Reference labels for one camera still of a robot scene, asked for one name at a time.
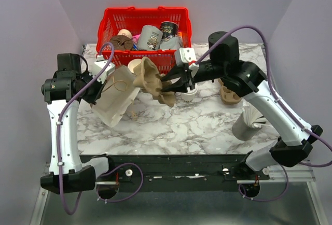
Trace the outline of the single white cup lid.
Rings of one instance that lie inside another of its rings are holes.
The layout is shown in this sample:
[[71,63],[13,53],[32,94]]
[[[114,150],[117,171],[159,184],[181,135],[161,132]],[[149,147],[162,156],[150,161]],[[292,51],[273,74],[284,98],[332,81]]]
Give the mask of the single white cup lid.
[[181,93],[181,96],[185,97],[195,96],[197,92],[198,92],[198,87],[197,84],[195,83],[192,90],[190,88],[187,88],[187,92]]

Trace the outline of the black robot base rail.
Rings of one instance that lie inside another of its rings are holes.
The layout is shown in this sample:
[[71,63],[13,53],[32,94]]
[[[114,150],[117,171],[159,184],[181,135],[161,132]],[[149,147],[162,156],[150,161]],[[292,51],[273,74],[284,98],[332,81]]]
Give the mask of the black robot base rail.
[[119,181],[119,191],[188,192],[237,191],[238,184],[260,184],[290,180],[295,169],[283,171],[278,165],[269,172],[242,175],[239,171],[244,154],[178,155],[107,155],[110,169],[120,167],[110,176],[99,177],[102,183]]

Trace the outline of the brown paper takeout bag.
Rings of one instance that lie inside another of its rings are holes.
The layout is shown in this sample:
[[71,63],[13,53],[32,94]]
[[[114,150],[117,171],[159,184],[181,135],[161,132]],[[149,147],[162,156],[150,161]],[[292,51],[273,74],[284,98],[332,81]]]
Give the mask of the brown paper takeout bag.
[[106,78],[101,97],[91,105],[93,113],[110,128],[119,123],[140,91],[133,86],[134,79],[135,75],[126,66],[117,68]]

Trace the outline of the single brown pulp carrier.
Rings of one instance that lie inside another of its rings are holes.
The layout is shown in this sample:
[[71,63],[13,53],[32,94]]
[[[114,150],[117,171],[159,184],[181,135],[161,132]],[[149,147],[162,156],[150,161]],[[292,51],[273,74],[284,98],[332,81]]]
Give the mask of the single brown pulp carrier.
[[134,68],[135,79],[133,86],[152,95],[160,104],[173,107],[176,101],[175,92],[162,92],[164,87],[169,87],[172,82],[161,81],[165,74],[160,74],[156,65],[148,57],[143,57],[139,65]]

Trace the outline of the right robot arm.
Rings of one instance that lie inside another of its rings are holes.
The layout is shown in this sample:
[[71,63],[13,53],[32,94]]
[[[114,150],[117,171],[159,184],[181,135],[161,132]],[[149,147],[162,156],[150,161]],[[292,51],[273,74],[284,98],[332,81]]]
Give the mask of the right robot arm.
[[283,103],[267,75],[255,63],[240,60],[235,37],[218,31],[209,35],[208,42],[207,61],[192,59],[189,48],[176,51],[176,65],[161,80],[177,79],[177,82],[162,91],[187,93],[199,82],[220,79],[226,88],[258,109],[280,136],[274,144],[246,155],[239,165],[239,174],[244,179],[251,179],[267,166],[293,167],[306,159],[323,129],[300,119]]

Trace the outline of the single white paper cup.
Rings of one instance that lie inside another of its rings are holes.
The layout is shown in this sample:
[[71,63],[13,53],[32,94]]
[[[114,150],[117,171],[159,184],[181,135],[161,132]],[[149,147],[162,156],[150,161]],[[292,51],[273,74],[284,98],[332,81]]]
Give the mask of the single white paper cup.
[[195,96],[189,96],[189,97],[185,97],[185,96],[181,96],[181,99],[184,101],[184,102],[192,102],[195,98]]

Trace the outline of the stack of white paper cups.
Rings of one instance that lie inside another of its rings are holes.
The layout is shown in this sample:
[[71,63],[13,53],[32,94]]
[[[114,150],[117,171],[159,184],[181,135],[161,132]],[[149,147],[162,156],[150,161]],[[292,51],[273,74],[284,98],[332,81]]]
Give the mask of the stack of white paper cups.
[[142,59],[133,59],[132,61],[130,61],[127,65],[127,68],[129,69],[129,71],[135,75],[134,69],[140,65],[142,62]]

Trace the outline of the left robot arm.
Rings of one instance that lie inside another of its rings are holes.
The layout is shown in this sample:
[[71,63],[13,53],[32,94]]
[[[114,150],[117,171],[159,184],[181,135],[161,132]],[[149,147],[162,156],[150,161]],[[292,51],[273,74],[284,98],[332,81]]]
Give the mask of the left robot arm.
[[59,194],[92,190],[100,177],[109,181],[115,168],[107,156],[92,156],[83,163],[78,151],[77,115],[80,101],[95,105],[115,65],[97,57],[91,68],[81,69],[86,59],[60,53],[58,69],[41,87],[51,122],[52,153],[49,173],[40,179],[42,188]]

